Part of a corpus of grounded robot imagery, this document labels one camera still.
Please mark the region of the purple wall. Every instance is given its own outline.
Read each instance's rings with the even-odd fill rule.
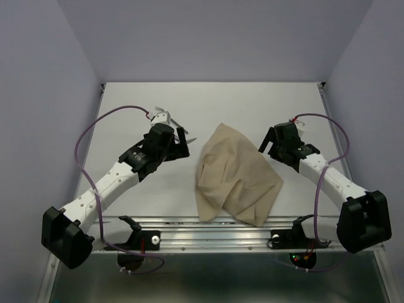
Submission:
[[[404,285],[404,1],[375,0],[326,85],[332,116],[352,142],[355,182],[388,198],[391,269]]]
[[[43,212],[74,194],[98,79],[54,0],[0,1],[0,302],[36,302]]]
[[[371,0],[58,0],[103,81],[326,81]]]

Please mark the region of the purple cable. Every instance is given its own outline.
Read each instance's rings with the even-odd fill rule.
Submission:
[[[131,275],[144,275],[144,274],[147,274],[147,273],[152,273],[152,272],[154,272],[154,271],[157,271],[157,270],[159,270],[161,267],[163,267],[163,265],[165,264],[164,259],[161,258],[160,256],[155,255],[155,254],[140,254],[140,253],[137,253],[137,252],[127,251],[127,250],[122,249],[122,248],[120,248],[120,247],[118,247],[118,246],[116,246],[116,245],[113,245],[113,244],[111,244],[111,243],[109,243],[109,242],[107,242],[107,241],[105,240],[105,237],[104,237],[104,221],[102,220],[101,201],[100,201],[100,197],[99,197],[99,195],[98,195],[97,187],[95,186],[95,183],[94,183],[93,179],[90,177],[90,175],[88,174],[88,172],[84,169],[84,167],[82,166],[82,164],[80,164],[80,161],[78,160],[78,148],[79,148],[79,145],[80,145],[82,139],[83,139],[84,136],[86,135],[86,133],[87,133],[92,127],[94,127],[94,125],[95,125],[99,120],[102,120],[103,118],[105,118],[105,117],[107,117],[107,116],[109,116],[109,115],[113,114],[114,112],[117,112],[118,110],[121,110],[121,109],[139,109],[139,110],[142,110],[143,112],[146,113],[146,117],[147,117],[147,115],[149,114],[149,112],[148,112],[146,109],[144,109],[144,108],[142,108],[142,107],[140,107],[140,106],[136,106],[136,105],[124,105],[124,106],[117,107],[116,109],[112,109],[112,110],[110,110],[109,112],[107,112],[106,114],[100,116],[100,117],[99,117],[98,119],[96,119],[93,123],[91,123],[91,124],[82,132],[82,134],[81,134],[80,137],[78,138],[78,140],[77,140],[77,142],[76,142],[76,146],[74,147],[74,160],[75,160],[75,162],[76,162],[76,165],[80,168],[80,171],[83,173],[83,175],[86,177],[86,179],[87,179],[88,182],[90,183],[91,188],[95,191],[95,202],[96,202],[96,204],[97,204],[97,213],[98,213],[98,221],[99,221],[99,224],[100,224],[100,237],[101,237],[101,241],[102,241],[105,245],[107,245],[107,246],[109,246],[109,247],[111,247],[111,248],[113,248],[113,249],[115,249],[115,250],[117,250],[117,251],[121,251],[121,252],[126,253],[126,254],[131,254],[131,255],[133,255],[133,256],[155,258],[155,259],[158,259],[158,260],[161,261],[161,264],[158,265],[156,268],[153,268],[153,269],[148,270],[148,271],[144,271],[144,272],[142,272],[142,273],[132,273],[132,272],[128,272],[127,270],[125,270],[125,272],[130,273]]]
[[[318,179],[318,183],[317,183],[317,188],[316,188],[316,196],[314,198],[314,235],[316,236],[316,240],[320,243],[322,243],[319,240],[318,237],[318,226],[317,226],[317,216],[318,216],[318,200],[319,200],[319,196],[320,196],[320,190],[321,190],[321,185],[323,185],[323,181],[324,181],[324,177],[325,174],[327,172],[327,169],[329,167],[329,165],[331,165],[332,163],[334,163],[335,161],[341,160],[343,158],[345,158],[348,153],[349,153],[349,149],[351,147],[351,143],[349,141],[349,137],[347,132],[344,130],[344,128],[338,123],[336,122],[334,119],[327,117],[326,115],[321,115],[321,114],[312,114],[312,113],[308,113],[308,114],[300,114],[295,116],[294,119],[297,119],[299,117],[304,117],[304,116],[315,116],[315,117],[322,117],[325,118],[329,121],[331,121],[332,123],[334,123],[335,125],[338,126],[338,128],[341,130],[341,132],[343,133],[343,135],[345,136],[345,139],[347,141],[347,148],[345,149],[344,153],[342,155],[340,155],[339,157],[336,157],[334,159],[331,159],[330,161],[328,161],[328,166],[326,166],[325,168],[323,168],[323,171],[321,172],[320,178]]]

